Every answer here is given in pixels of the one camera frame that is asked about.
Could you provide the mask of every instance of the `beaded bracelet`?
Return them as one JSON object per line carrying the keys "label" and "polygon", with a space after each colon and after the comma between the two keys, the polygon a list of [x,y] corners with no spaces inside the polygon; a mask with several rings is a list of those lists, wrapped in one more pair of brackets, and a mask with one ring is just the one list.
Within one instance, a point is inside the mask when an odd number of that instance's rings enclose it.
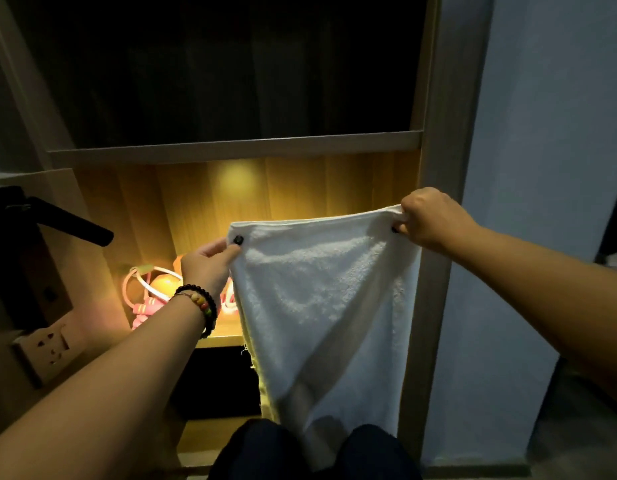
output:
{"label": "beaded bracelet", "polygon": [[206,327],[200,338],[205,339],[208,337],[211,332],[215,330],[215,324],[217,322],[217,306],[210,293],[199,286],[184,285],[177,288],[174,296],[177,295],[188,296],[195,305],[200,307],[206,321]]}

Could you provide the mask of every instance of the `white wall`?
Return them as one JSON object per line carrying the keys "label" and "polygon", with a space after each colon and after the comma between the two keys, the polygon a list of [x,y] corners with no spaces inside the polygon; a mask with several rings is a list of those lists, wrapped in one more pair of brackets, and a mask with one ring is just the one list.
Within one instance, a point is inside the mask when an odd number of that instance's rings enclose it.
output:
{"label": "white wall", "polygon": [[[617,0],[496,0],[464,206],[592,260],[617,196]],[[424,464],[523,457],[557,353],[451,272]]]}

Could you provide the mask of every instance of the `white towel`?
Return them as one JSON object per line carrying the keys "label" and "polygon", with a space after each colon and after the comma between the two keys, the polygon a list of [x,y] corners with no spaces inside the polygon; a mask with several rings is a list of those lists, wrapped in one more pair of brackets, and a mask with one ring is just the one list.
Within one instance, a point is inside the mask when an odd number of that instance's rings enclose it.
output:
{"label": "white towel", "polygon": [[401,216],[394,206],[228,232],[244,238],[231,274],[263,416],[298,437],[314,470],[357,426],[397,434],[421,254],[391,232]]}

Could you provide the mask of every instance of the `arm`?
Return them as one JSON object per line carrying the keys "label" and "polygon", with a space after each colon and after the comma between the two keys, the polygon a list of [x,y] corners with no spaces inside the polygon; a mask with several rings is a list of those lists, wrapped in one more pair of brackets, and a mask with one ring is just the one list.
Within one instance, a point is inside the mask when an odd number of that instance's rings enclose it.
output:
{"label": "arm", "polygon": [[478,276],[600,385],[617,385],[616,271],[485,229],[436,189],[402,207],[410,219],[398,231]]}
{"label": "arm", "polygon": [[[216,241],[182,259],[185,283],[219,299],[239,247]],[[117,346],[0,435],[0,479],[123,477],[135,441],[160,416],[205,326],[176,296]]]}

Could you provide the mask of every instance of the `wall socket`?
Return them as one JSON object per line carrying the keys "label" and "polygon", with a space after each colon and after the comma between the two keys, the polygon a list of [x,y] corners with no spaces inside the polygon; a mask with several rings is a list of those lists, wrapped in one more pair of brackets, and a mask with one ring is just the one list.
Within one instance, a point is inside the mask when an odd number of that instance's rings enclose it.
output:
{"label": "wall socket", "polygon": [[84,351],[79,328],[64,319],[17,337],[13,346],[37,387],[48,384]]}

